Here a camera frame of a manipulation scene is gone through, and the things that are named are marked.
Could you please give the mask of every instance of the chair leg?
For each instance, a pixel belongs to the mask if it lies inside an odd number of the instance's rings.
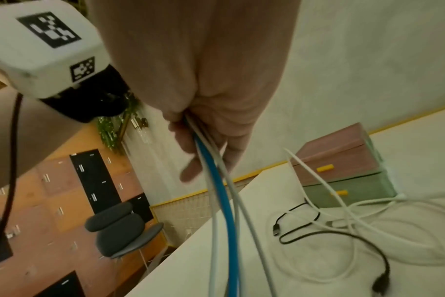
[[[144,266],[146,267],[146,270],[148,269],[148,263],[146,263],[146,259],[144,258],[143,252],[141,249],[139,249],[139,254],[141,255],[141,259],[143,259]]]

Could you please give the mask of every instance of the cable plug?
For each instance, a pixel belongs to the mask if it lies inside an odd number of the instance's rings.
[[[273,236],[280,235],[280,224],[276,223],[273,225]]]
[[[389,274],[383,273],[381,274],[373,284],[373,297],[382,297],[385,296],[387,290],[389,289],[390,279]]]

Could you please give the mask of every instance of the chair seat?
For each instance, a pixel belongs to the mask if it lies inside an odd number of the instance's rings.
[[[115,259],[122,257],[132,251],[142,248],[146,244],[148,244],[151,240],[156,237],[159,232],[164,227],[163,223],[157,223],[152,225],[148,230],[144,231],[140,236],[134,239],[131,243],[129,243],[126,247],[122,248],[120,251],[116,252],[110,258]]]

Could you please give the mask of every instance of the hand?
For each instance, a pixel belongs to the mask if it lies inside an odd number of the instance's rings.
[[[160,109],[182,150],[196,152],[185,110],[226,149],[230,171],[278,86],[300,0],[88,0],[113,65]],[[201,171],[195,157],[180,179]]]

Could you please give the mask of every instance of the green drawer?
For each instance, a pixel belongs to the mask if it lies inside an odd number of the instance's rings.
[[[340,195],[346,205],[352,203],[396,196],[394,186],[389,181],[387,172],[357,177],[349,180],[329,183],[335,191],[347,191]],[[304,187],[309,199],[318,207],[339,207],[340,204],[330,192],[322,185],[316,184]]]

